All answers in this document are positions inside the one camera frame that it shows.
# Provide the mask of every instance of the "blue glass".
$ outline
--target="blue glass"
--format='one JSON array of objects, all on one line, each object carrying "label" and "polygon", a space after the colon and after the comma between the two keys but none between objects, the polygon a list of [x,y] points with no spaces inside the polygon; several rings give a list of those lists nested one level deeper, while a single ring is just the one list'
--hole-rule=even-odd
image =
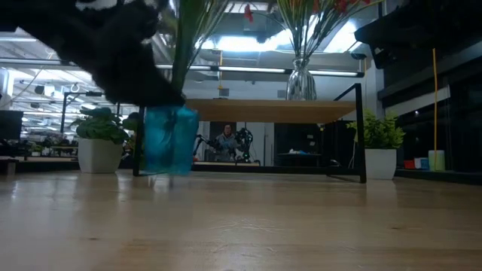
[{"label": "blue glass", "polygon": [[145,170],[188,174],[198,126],[199,115],[186,107],[148,108],[145,116]]}]

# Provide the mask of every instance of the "white pot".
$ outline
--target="white pot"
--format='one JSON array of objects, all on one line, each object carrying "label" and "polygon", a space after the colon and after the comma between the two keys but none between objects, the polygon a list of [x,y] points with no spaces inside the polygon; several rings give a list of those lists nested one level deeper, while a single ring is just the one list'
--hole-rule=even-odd
[{"label": "white pot", "polygon": [[397,150],[365,149],[368,179],[392,180],[397,167]]},{"label": "white pot", "polygon": [[114,173],[122,158],[122,145],[101,139],[78,140],[78,163],[83,173]]}]

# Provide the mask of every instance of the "monitor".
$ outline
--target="monitor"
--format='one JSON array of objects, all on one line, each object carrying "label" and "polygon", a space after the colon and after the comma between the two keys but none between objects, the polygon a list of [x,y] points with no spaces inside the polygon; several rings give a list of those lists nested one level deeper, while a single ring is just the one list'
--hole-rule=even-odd
[{"label": "monitor", "polygon": [[0,110],[0,139],[20,140],[22,118],[22,111]]}]

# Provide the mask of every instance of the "clear glass vase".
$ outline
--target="clear glass vase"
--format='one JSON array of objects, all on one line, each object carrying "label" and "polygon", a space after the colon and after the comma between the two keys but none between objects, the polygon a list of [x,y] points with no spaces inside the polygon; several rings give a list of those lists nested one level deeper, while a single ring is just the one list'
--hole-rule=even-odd
[{"label": "clear glass vase", "polygon": [[288,79],[286,99],[291,101],[316,100],[315,79],[308,71],[309,59],[295,59],[294,71]]}]

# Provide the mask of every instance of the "shelf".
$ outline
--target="shelf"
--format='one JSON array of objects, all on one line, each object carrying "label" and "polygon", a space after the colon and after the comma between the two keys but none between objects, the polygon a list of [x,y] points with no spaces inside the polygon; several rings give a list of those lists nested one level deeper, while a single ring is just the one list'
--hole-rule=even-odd
[{"label": "shelf", "polygon": [[354,102],[189,99],[202,121],[330,123],[355,110]]}]

